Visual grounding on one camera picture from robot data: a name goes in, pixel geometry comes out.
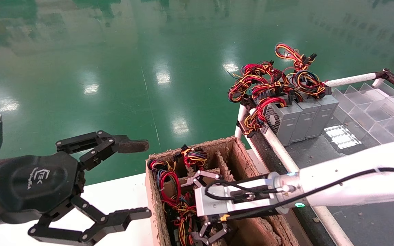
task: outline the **red wire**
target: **red wire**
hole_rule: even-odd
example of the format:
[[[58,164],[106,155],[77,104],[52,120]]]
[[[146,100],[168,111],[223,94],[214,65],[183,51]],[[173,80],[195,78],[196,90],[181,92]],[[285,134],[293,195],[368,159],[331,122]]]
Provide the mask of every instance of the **red wire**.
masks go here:
[[[175,199],[172,199],[172,198],[168,197],[165,194],[164,182],[165,182],[166,177],[168,177],[168,176],[170,176],[171,179],[174,179],[175,184],[177,185],[177,196],[176,196]],[[179,203],[179,198],[180,198],[180,195],[181,195],[180,183],[179,183],[179,178],[177,178],[177,175],[175,173],[173,173],[173,172],[165,172],[160,178],[159,188],[161,188],[161,194],[162,194],[162,197],[164,198],[164,202],[166,202],[171,207],[173,207],[173,206],[175,206],[176,204]]]

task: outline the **black wire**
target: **black wire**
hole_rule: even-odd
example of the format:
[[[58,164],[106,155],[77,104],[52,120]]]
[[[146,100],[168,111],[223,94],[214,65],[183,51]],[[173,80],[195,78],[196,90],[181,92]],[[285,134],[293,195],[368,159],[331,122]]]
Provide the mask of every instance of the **black wire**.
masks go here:
[[[216,185],[216,184],[221,184],[223,186],[232,186],[235,188],[238,188],[240,190],[252,192],[252,193],[261,193],[261,194],[268,194],[268,193],[277,193],[276,189],[267,189],[267,190],[257,190],[254,188],[245,188],[242,186],[237,185],[234,182],[229,182],[226,180],[214,180],[213,182],[210,182],[205,189],[205,195],[214,199],[214,200],[219,200],[219,201],[233,201],[233,200],[238,200],[238,199],[244,199],[249,197],[247,194],[241,194],[237,196],[216,196],[214,194],[209,193],[209,188]]]
[[[320,192],[320,191],[325,190],[327,188],[330,188],[332,186],[341,184],[342,182],[348,181],[349,179],[353,179],[353,178],[356,178],[356,177],[359,177],[359,176],[362,176],[362,175],[366,175],[366,174],[370,174],[370,173],[375,173],[377,171],[380,171],[380,172],[393,172],[394,173],[394,168],[391,168],[391,167],[380,167],[378,169],[370,169],[370,170],[362,171],[362,172],[359,172],[359,173],[355,173],[355,174],[349,175],[349,176],[347,176],[345,178],[339,179],[339,180],[337,180],[335,182],[332,182],[330,184],[327,184],[327,185],[324,185],[322,187],[319,187],[319,188],[317,188],[315,190],[311,190],[311,191],[306,192],[306,193],[304,193],[302,195],[295,196],[293,198],[285,200],[283,202],[279,202],[279,203],[276,203],[276,204],[273,204],[273,205],[270,205],[270,206],[267,206],[267,207],[263,207],[263,208],[260,208],[260,209],[257,209],[257,210],[244,212],[242,214],[231,215],[231,216],[227,217],[226,219],[227,220],[234,220],[234,219],[250,218],[250,216],[259,214],[261,212],[268,211],[270,209],[275,209],[277,207],[280,207],[280,206],[283,206],[283,205],[286,205],[286,204],[289,204],[289,203],[292,203],[294,201],[297,201],[297,200],[302,199],[304,197],[310,196],[312,194],[315,194],[317,192]]]
[[[236,80],[238,80],[238,78],[237,77],[235,77],[235,76],[233,76],[227,69],[225,69],[225,68],[223,68],[224,69],[224,71],[226,71],[227,72],[227,74],[228,75],[230,75],[232,78],[234,78],[234,79],[236,79]]]

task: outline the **wire bundle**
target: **wire bundle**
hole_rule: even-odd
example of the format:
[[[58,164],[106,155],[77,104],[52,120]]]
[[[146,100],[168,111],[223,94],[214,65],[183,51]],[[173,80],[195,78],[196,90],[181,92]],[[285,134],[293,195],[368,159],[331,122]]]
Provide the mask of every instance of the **wire bundle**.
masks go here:
[[[203,150],[197,150],[195,148],[188,148],[182,151],[183,162],[186,167],[196,166],[199,170],[203,170],[206,161],[208,160],[208,154]]]
[[[267,91],[271,91],[271,92],[275,92],[276,91],[276,87],[280,85],[280,82],[278,82],[279,84],[257,84],[255,85],[251,90],[252,90],[252,99],[257,98],[260,94],[265,93]]]
[[[315,99],[319,99],[321,96],[320,94],[325,92],[325,84],[320,82],[316,74],[308,70],[297,72],[293,76],[293,82],[299,91],[311,95]]]
[[[186,151],[190,162],[194,163],[194,165],[200,162],[204,164],[207,160],[207,154],[202,154],[203,151],[195,151],[193,148],[187,149]],[[174,165],[171,165],[170,162],[167,161],[153,160],[148,164],[148,167],[155,174],[164,212],[167,213],[165,206],[168,205],[178,215],[177,219],[174,219],[172,222],[174,226],[177,226],[180,245],[192,245],[194,242],[190,233],[193,229],[193,216],[197,214],[195,199],[190,192],[182,195],[179,178],[175,173],[176,162],[174,162]],[[175,194],[171,197],[167,196],[165,193],[165,182],[169,180],[172,181],[175,189]]]
[[[260,129],[261,126],[267,122],[264,115],[264,109],[270,103],[279,103],[281,107],[285,107],[287,105],[285,100],[280,97],[264,98],[259,101],[258,106],[255,108],[256,110],[244,119],[244,125],[249,128],[246,132],[244,132],[245,135]]]
[[[267,83],[267,80],[259,75],[248,74],[236,80],[235,84],[229,89],[228,98],[232,103],[238,103],[247,93],[253,83]]]
[[[247,64],[241,68],[241,74],[243,76],[253,74],[258,76],[264,76],[267,74],[270,79],[273,79],[275,70],[273,69],[272,62],[263,61],[258,64]]]
[[[315,54],[313,54],[310,57],[306,58],[305,55],[299,54],[299,50],[291,48],[284,43],[278,43],[275,46],[275,53],[276,56],[279,58],[292,60],[296,72],[308,69],[316,56]]]
[[[192,245],[193,239],[191,236],[193,228],[193,216],[197,214],[194,196],[187,192],[181,198],[180,202],[174,207],[177,210],[179,217],[173,223],[178,227],[179,241],[182,246]]]

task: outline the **table surface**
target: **table surface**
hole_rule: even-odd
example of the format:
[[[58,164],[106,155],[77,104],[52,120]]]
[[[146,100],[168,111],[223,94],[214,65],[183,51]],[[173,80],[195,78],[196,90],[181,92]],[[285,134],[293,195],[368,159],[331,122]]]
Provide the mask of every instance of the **table surface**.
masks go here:
[[[127,178],[111,180],[84,188],[81,195],[90,204],[107,214],[116,210],[147,207],[145,173]],[[27,231],[36,221],[24,224],[0,224],[0,246],[51,246],[28,236]],[[93,221],[77,209],[73,209],[52,227],[84,231]],[[100,240],[97,246],[107,245],[144,245],[152,246],[152,230],[149,219],[132,221],[125,232],[112,233]]]

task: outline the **black connector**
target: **black connector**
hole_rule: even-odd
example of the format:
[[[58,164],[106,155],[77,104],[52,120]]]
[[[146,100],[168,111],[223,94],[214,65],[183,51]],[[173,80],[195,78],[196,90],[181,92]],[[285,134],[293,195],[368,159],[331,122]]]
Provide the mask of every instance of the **black connector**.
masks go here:
[[[288,102],[287,105],[292,105],[294,100],[294,90],[290,90],[288,93]]]
[[[310,56],[310,61],[313,61],[314,59],[316,59],[317,54],[316,53],[312,53]]]
[[[189,149],[189,148],[188,148],[188,146],[183,145],[183,146],[181,147],[181,149],[182,149],[182,151],[185,151],[185,150],[187,150],[187,149]]]
[[[246,131],[248,131],[250,128],[246,127],[246,125],[244,124],[244,121],[236,121],[236,126],[239,127],[241,129],[241,132],[244,134]],[[253,137],[253,135],[255,135],[256,131],[251,131],[249,134],[245,135],[248,138]]]
[[[273,82],[279,81],[280,78],[282,78],[282,73],[278,73],[278,74],[273,78]]]
[[[311,62],[313,62],[316,57],[316,53],[312,53],[309,57],[305,57],[304,55],[302,55],[302,65],[311,65]]]
[[[325,85],[325,95],[331,95],[331,94],[332,94],[332,87]]]

